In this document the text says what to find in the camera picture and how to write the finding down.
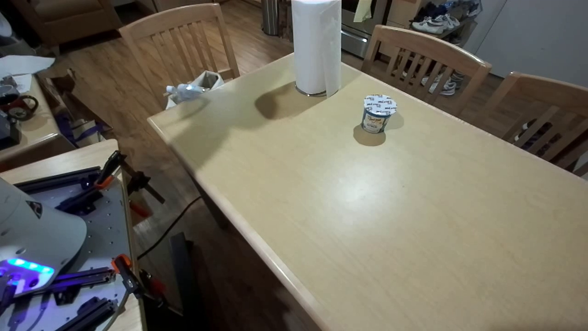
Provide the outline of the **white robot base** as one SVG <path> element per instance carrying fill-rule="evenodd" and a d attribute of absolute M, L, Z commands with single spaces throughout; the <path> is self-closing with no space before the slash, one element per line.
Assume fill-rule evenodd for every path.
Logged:
<path fill-rule="evenodd" d="M 0 271 L 14 295 L 38 292 L 78 253 L 86 222 L 0 178 Z"/>

